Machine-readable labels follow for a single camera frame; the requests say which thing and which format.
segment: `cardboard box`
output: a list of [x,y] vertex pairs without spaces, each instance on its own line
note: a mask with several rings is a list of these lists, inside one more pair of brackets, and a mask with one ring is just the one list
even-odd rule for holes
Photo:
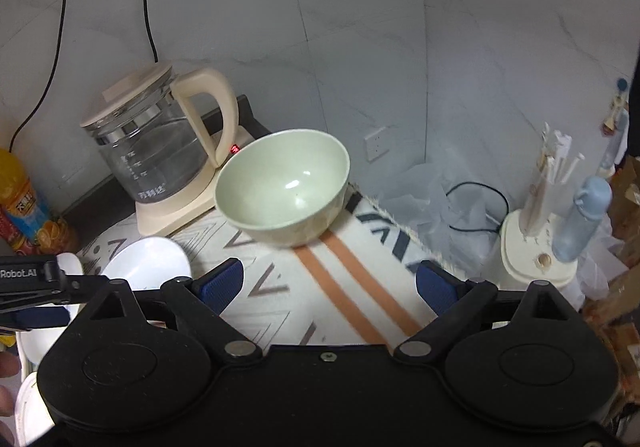
[[624,244],[618,259],[625,264],[626,268],[634,268],[640,263],[640,234],[636,234]]
[[609,283],[609,295],[599,301],[587,300],[582,309],[585,321],[600,328],[640,305],[640,265],[630,268]]
[[620,386],[626,401],[640,403],[640,335],[633,322],[604,329],[620,370]]
[[627,241],[640,231],[640,160],[629,156],[611,182],[609,210],[613,237]]

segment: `patterned towel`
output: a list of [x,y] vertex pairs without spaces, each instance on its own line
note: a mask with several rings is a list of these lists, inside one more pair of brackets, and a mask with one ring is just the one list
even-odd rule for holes
[[[257,243],[215,209],[171,239],[187,253],[194,277],[229,257],[242,261],[242,290],[222,317],[262,348],[274,343],[393,348],[435,317],[418,296],[413,276],[432,254],[358,194],[348,199],[347,210],[329,230],[295,249]],[[85,272],[100,273],[138,239],[132,215],[83,249]]]

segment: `screw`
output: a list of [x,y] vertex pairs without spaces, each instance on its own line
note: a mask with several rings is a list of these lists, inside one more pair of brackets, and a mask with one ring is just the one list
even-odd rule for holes
[[536,266],[542,270],[548,270],[551,266],[551,256],[548,253],[541,253],[536,258]]
[[335,353],[331,353],[330,351],[320,353],[320,360],[323,362],[335,362],[337,358],[338,355],[336,355]]
[[408,341],[400,345],[400,351],[408,357],[425,357],[431,353],[431,345],[422,341]]
[[232,357],[248,357],[255,351],[255,344],[249,341],[231,341],[225,345],[225,351]]

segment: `bottle cap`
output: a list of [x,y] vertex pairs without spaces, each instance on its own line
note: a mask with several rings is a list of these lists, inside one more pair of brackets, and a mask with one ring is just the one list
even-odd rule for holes
[[588,177],[574,196],[574,204],[580,214],[588,220],[599,220],[611,203],[611,187],[598,176]]
[[620,79],[618,79],[618,82],[616,84],[618,86],[618,91],[620,92],[626,92],[626,89],[628,88],[628,83],[626,82],[626,79],[623,77],[620,77]]

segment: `glass kettle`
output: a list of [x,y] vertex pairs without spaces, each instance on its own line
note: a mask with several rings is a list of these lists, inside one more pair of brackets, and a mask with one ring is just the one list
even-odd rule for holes
[[[223,129],[216,146],[190,97],[218,102]],[[174,76],[158,63],[102,93],[106,106],[81,126],[127,193],[154,210],[179,210],[204,191],[230,152],[238,129],[238,102],[220,72],[205,68]]]

